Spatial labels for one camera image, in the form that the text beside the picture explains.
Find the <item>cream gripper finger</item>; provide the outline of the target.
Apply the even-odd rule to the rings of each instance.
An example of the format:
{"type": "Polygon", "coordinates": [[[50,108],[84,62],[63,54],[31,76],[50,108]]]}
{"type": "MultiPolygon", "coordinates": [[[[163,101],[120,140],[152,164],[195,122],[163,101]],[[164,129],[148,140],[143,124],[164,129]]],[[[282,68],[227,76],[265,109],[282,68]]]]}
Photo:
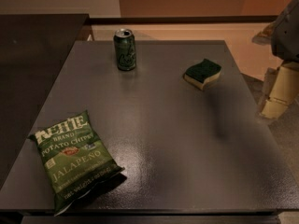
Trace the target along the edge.
{"type": "Polygon", "coordinates": [[[299,63],[283,62],[277,69],[268,68],[258,105],[258,114],[278,119],[299,94],[299,63]]]}

